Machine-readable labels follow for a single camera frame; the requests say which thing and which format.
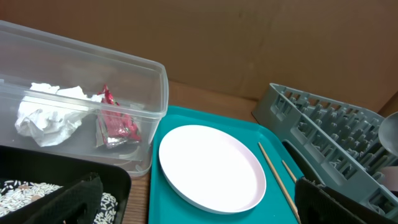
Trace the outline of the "red snack wrapper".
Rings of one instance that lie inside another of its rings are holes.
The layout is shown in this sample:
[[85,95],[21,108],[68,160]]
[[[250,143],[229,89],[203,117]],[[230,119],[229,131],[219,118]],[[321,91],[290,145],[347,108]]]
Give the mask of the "red snack wrapper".
[[100,110],[96,119],[96,147],[108,149],[122,144],[140,143],[139,127],[129,114]]

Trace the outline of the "rice pile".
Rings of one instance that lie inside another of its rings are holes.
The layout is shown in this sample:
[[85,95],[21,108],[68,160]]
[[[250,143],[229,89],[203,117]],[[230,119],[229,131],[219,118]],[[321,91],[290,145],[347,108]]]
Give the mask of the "rice pile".
[[[1,217],[14,212],[33,201],[40,199],[62,186],[55,184],[33,183],[21,180],[5,180],[1,182]],[[104,192],[100,208],[93,220],[94,224],[112,224],[118,211],[116,198]]]

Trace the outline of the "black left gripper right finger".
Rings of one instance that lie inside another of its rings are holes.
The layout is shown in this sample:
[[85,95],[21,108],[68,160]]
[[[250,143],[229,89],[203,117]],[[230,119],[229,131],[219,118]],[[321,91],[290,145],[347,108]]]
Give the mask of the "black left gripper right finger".
[[302,224],[396,224],[343,194],[304,177],[295,183],[294,200]]

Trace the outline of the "white napkin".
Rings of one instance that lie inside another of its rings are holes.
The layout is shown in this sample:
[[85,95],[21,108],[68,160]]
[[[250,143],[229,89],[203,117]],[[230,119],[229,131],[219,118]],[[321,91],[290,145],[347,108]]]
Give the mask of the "white napkin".
[[18,134],[32,137],[40,147],[55,146],[68,139],[92,111],[87,106],[25,96],[14,126]]

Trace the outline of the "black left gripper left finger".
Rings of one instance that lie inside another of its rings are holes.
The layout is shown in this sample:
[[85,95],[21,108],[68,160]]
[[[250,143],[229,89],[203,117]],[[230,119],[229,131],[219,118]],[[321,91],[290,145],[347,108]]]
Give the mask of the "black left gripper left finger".
[[90,172],[30,204],[25,223],[92,224],[102,193],[100,176]]

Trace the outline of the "white round plate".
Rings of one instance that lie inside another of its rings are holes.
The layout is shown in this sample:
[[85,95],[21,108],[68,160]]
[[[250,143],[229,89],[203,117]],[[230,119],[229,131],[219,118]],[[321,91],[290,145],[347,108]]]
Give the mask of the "white round plate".
[[171,188],[206,212],[245,212],[265,196],[267,180],[256,156],[216,128],[194,124],[174,128],[160,142],[159,162]]

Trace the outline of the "wooden chopstick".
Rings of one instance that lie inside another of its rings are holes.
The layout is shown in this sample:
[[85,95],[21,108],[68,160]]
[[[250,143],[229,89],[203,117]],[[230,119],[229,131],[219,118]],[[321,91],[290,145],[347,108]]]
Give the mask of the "wooden chopstick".
[[282,164],[284,165],[286,171],[288,172],[288,174],[290,175],[290,178],[292,179],[292,181],[294,183],[296,183],[297,178],[296,176],[293,174],[293,172],[291,171],[291,169],[289,168],[289,166],[285,163],[285,161],[282,161]]
[[259,146],[260,150],[262,151],[262,154],[263,154],[268,166],[270,167],[270,170],[271,170],[273,176],[275,177],[275,179],[276,179],[276,181],[277,181],[277,183],[279,185],[279,188],[281,189],[285,199],[287,200],[287,203],[289,204],[289,207],[292,210],[296,220],[298,221],[299,224],[301,224],[301,220],[300,220],[300,217],[299,217],[299,211],[298,211],[298,209],[297,209],[292,197],[290,196],[289,192],[287,191],[282,179],[280,178],[280,176],[279,176],[278,172],[276,171],[272,161],[270,160],[269,156],[267,155],[267,152],[265,151],[265,149],[263,148],[263,146],[262,146],[262,144],[260,142],[258,142],[258,146]]

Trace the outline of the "grey bowl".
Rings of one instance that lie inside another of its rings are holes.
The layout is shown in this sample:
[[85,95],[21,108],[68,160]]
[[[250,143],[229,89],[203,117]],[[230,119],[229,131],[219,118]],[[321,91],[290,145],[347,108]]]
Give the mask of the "grey bowl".
[[398,112],[389,115],[379,127],[378,137],[382,146],[389,153],[398,155]]

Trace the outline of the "pink bowl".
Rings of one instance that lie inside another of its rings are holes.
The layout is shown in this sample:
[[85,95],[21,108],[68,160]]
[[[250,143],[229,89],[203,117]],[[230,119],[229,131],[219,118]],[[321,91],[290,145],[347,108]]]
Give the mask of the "pink bowl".
[[382,184],[390,191],[397,192],[397,166],[384,167],[381,173],[384,175]]

